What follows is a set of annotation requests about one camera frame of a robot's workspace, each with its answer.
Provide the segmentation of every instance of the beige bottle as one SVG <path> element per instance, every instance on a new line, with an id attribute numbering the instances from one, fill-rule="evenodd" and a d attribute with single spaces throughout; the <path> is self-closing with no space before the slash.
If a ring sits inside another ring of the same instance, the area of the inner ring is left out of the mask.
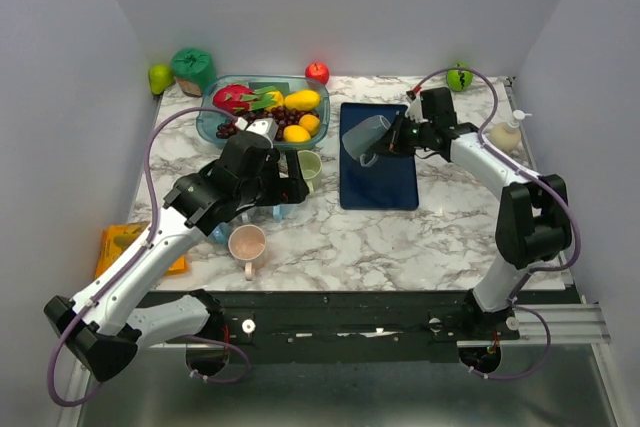
<path id="1" fill-rule="evenodd" d="M 520 133 L 520 122 L 531 114 L 525 114 L 521 110 L 514 110 L 511 119 L 508 122 L 500 122 L 496 125 L 489 135 L 489 141 L 505 154 L 513 152 L 522 139 Z"/>

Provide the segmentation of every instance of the yellow package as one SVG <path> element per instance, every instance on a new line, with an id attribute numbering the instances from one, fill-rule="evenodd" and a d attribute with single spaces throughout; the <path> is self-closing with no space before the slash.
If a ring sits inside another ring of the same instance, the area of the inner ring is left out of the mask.
<path id="1" fill-rule="evenodd" d="M 96 268 L 96 279 L 113 265 L 116 259 L 144 232 L 147 225 L 149 225 L 148 222 L 112 225 L 102 232 L 102 246 L 100 248 L 98 267 Z M 164 275 L 182 274 L 188 270 L 187 259 L 183 255 L 169 267 Z"/>

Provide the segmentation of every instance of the red apple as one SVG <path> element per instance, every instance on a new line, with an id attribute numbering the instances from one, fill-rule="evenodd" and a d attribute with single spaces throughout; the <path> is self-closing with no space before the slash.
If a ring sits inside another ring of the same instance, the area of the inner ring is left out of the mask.
<path id="1" fill-rule="evenodd" d="M 329 67 L 322 62 L 314 62 L 309 64 L 307 70 L 304 71 L 304 76 L 309 79 L 317 80 L 322 84 L 326 84 L 329 82 Z"/>

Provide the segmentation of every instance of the red dragon fruit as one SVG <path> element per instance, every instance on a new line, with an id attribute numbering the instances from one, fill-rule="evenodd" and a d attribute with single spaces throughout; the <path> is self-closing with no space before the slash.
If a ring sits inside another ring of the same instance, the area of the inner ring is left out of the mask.
<path id="1" fill-rule="evenodd" d="M 264 109 L 273 105 L 273 100 L 265 98 L 262 90 L 253 91 L 244 85 L 230 84 L 216 92 L 213 105 L 233 115 Z"/>

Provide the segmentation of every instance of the white wall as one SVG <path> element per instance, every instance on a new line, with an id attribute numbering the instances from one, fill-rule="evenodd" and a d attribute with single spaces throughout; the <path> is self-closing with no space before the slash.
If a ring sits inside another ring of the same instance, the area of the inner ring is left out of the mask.
<path id="1" fill-rule="evenodd" d="M 427 73 L 464 58 L 513 74 L 558 0 L 118 0 L 145 53 L 210 50 L 219 70 Z"/>
<path id="2" fill-rule="evenodd" d="M 573 274 L 598 301 L 640 418 L 640 0 L 561 0 L 516 82 L 543 172 L 569 187 L 584 237 Z"/>
<path id="3" fill-rule="evenodd" d="M 101 229 L 125 219 L 154 107 L 116 0 L 0 0 L 0 12 L 0 425 L 46 426 L 58 409 L 42 308 L 91 278 Z"/>

